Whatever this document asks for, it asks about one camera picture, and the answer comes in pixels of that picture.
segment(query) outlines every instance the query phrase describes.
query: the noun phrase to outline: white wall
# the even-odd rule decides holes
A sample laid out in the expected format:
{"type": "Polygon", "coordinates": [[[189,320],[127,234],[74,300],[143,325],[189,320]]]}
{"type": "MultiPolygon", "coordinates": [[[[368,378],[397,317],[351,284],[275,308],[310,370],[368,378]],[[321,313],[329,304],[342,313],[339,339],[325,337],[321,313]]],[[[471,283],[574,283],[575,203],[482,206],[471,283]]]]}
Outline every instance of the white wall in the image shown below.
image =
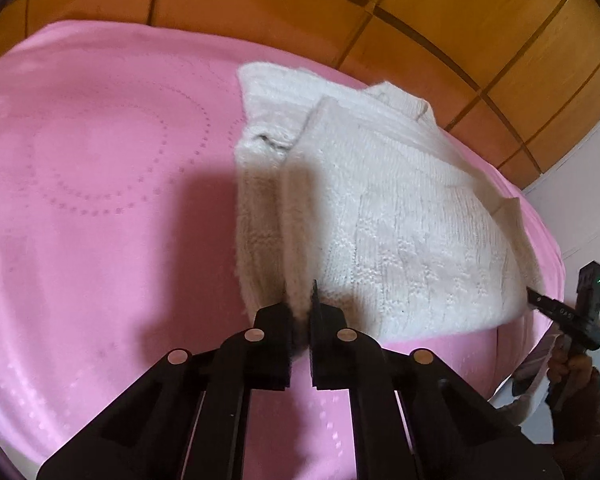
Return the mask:
{"type": "Polygon", "coordinates": [[[600,122],[525,193],[560,245],[573,303],[580,267],[600,263],[600,122]]]}

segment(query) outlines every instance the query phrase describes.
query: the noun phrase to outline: pink blanket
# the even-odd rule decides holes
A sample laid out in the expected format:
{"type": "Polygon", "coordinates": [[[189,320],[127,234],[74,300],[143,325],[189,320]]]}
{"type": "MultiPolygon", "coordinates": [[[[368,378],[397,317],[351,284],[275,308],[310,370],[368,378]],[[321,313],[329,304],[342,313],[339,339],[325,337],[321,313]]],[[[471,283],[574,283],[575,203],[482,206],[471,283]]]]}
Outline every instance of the pink blanket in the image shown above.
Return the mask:
{"type": "MultiPolygon", "coordinates": [[[[0,59],[0,435],[41,462],[165,352],[248,326],[234,274],[236,69],[335,70],[230,38],[104,22],[50,25],[0,59]]],[[[458,148],[507,196],[519,191],[458,148]]],[[[547,293],[558,247],[522,198],[547,293]]],[[[484,396],[548,323],[389,345],[435,351],[484,396]]],[[[355,478],[346,392],[308,360],[253,395],[246,479],[355,478]]]]}

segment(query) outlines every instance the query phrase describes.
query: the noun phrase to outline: metal screw head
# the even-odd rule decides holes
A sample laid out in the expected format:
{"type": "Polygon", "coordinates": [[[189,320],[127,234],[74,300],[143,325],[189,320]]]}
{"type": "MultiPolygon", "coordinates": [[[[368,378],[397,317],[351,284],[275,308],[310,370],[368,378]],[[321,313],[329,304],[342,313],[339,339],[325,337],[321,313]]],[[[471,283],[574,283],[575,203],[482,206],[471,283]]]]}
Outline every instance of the metal screw head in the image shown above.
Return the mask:
{"type": "Polygon", "coordinates": [[[413,353],[413,359],[421,365],[430,365],[433,362],[433,354],[429,350],[416,350],[413,353]]]}
{"type": "Polygon", "coordinates": [[[250,328],[244,333],[244,338],[252,343],[262,341],[264,339],[264,332],[259,328],[250,328]]]}
{"type": "Polygon", "coordinates": [[[356,331],[350,328],[343,328],[342,330],[338,330],[338,339],[340,339],[340,341],[344,341],[345,343],[355,341],[357,337],[358,334],[356,333],[356,331]]]}
{"type": "Polygon", "coordinates": [[[181,365],[187,359],[189,359],[189,354],[184,350],[173,350],[169,352],[169,355],[167,356],[167,361],[172,365],[181,365]]]}

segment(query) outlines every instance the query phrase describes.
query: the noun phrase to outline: sleeve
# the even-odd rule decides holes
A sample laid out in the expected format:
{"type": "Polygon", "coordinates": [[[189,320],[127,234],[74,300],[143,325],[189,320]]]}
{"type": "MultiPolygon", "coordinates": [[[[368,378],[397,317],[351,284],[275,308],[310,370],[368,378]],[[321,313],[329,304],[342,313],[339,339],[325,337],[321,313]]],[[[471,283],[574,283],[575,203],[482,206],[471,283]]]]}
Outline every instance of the sleeve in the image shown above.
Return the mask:
{"type": "Polygon", "coordinates": [[[551,413],[554,443],[588,440],[600,435],[600,372],[593,368],[589,384],[551,413]]]}

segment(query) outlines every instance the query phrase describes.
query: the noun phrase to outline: white knit sweater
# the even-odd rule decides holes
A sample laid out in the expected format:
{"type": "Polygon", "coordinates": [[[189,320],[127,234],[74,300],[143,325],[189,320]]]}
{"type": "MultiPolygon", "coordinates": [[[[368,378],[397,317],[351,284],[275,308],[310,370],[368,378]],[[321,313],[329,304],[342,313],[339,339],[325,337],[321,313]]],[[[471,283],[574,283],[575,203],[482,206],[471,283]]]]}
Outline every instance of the white knit sweater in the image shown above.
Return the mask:
{"type": "Polygon", "coordinates": [[[465,163],[426,101],[267,63],[238,72],[237,270],[249,313],[312,281],[381,340],[492,328],[542,290],[517,199],[465,163]]]}

